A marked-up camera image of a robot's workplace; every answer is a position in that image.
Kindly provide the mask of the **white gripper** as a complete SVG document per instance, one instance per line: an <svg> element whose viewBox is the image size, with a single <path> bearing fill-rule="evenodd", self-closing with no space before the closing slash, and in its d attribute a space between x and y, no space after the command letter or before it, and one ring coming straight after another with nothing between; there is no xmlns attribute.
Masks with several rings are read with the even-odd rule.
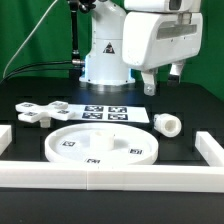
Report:
<svg viewBox="0 0 224 224"><path fill-rule="evenodd" d="M189 23L182 14L130 12L123 30L123 61L141 73L144 93L154 96L157 86L157 67L173 63L167 84L178 86L185 65L184 59L199 53L203 17L192 13Z"/></svg>

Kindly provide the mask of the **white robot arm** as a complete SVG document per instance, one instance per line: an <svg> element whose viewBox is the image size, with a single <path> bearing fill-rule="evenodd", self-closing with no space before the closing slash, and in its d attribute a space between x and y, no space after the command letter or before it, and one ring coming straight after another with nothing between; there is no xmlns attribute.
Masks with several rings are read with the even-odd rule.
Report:
<svg viewBox="0 0 224 224"><path fill-rule="evenodd" d="M158 68L170 65L168 84L180 83L188 58L199 53L203 17L201 0L96 0L92 12L92 47L80 82L99 92L132 87L138 70L144 93L156 93Z"/></svg>

